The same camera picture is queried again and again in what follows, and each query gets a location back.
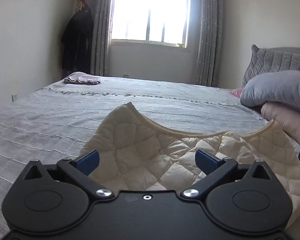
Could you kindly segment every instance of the black coat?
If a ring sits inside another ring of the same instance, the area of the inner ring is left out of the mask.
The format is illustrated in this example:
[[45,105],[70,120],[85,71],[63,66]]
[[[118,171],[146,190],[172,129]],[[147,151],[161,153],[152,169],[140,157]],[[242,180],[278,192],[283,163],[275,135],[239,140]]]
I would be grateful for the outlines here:
[[90,73],[93,20],[90,8],[85,5],[69,21],[61,42],[65,45],[62,69]]

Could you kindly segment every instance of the cream quilted garment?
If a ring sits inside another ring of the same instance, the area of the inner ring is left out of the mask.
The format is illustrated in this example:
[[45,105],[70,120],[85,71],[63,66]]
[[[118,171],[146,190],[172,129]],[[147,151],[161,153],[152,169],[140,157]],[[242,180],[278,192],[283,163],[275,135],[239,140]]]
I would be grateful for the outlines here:
[[274,121],[245,135],[222,131],[210,135],[163,127],[127,103],[113,110],[99,125],[80,155],[97,149],[100,165],[91,178],[118,190],[180,191],[205,174],[195,165],[201,149],[238,163],[263,159],[282,183],[293,203],[288,225],[300,215],[300,161],[281,126]]

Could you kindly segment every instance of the patterned curtain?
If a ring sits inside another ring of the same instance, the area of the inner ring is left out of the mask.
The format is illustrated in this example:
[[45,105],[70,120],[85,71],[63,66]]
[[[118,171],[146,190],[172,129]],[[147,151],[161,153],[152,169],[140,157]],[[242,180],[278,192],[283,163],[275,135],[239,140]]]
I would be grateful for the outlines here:
[[85,0],[94,19],[90,74],[106,76],[113,15],[113,0]]
[[200,40],[193,84],[215,87],[221,49],[223,0],[201,0]]

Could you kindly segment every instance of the window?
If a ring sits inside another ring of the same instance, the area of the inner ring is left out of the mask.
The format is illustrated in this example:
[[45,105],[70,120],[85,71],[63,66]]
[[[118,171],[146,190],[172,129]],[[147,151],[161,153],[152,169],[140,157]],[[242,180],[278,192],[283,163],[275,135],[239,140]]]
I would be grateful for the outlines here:
[[186,47],[190,0],[115,0],[112,40]]

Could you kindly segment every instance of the screw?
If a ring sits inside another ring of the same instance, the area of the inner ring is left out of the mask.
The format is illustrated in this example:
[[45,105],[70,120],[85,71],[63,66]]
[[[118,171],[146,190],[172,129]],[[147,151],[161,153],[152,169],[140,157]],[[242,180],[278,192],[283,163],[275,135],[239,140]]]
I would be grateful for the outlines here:
[[109,197],[112,195],[112,191],[106,188],[98,189],[96,191],[98,197]]
[[196,197],[199,195],[199,191],[194,188],[186,189],[183,191],[183,195],[186,197]]
[[144,195],[144,196],[143,196],[143,199],[149,200],[149,199],[152,199],[152,197],[151,197],[150,195]]

